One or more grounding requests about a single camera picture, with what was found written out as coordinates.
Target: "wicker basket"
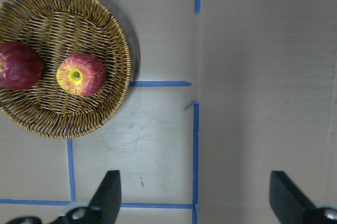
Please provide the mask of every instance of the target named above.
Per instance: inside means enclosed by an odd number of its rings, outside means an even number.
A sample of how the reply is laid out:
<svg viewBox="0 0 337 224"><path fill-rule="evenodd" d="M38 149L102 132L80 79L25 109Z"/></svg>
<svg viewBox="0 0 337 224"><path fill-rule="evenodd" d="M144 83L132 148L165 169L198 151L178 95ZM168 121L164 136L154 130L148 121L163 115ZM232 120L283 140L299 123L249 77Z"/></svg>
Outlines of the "wicker basket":
<svg viewBox="0 0 337 224"><path fill-rule="evenodd" d="M131 75L130 50L112 13L98 0L5 0L0 5L0 43L19 41L44 62L44 73L22 91L0 89L1 110L38 135L67 139L103 126L123 102ZM58 85L56 71L71 53L96 56L106 80L92 96L74 96Z"/></svg>

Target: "dark red apple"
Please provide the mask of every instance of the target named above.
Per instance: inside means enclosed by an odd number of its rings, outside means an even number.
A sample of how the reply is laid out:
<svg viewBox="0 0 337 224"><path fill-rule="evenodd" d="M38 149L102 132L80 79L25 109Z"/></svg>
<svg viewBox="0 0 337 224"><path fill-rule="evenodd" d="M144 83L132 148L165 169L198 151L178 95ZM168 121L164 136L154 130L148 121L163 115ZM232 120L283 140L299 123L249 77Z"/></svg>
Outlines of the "dark red apple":
<svg viewBox="0 0 337 224"><path fill-rule="evenodd" d="M58 67L56 79L63 90L73 95L95 94L105 80L103 63L89 54L73 53Z"/></svg>
<svg viewBox="0 0 337 224"><path fill-rule="evenodd" d="M42 72L42 60L30 46L20 42L6 42L0 45L1 88L30 88L41 78Z"/></svg>

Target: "red apple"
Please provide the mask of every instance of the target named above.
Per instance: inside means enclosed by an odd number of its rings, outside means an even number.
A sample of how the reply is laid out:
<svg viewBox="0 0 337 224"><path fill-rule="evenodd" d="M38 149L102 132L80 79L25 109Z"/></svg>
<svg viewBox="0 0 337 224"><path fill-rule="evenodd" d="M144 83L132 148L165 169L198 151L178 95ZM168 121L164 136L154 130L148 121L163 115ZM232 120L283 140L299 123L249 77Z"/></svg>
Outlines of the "red apple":
<svg viewBox="0 0 337 224"><path fill-rule="evenodd" d="M58 67L56 79L63 90L73 95L95 94L105 80L103 63L89 54L73 53Z"/></svg>
<svg viewBox="0 0 337 224"><path fill-rule="evenodd" d="M24 90L41 78L43 63L40 56L28 45L6 42L0 45L0 87L7 90Z"/></svg>

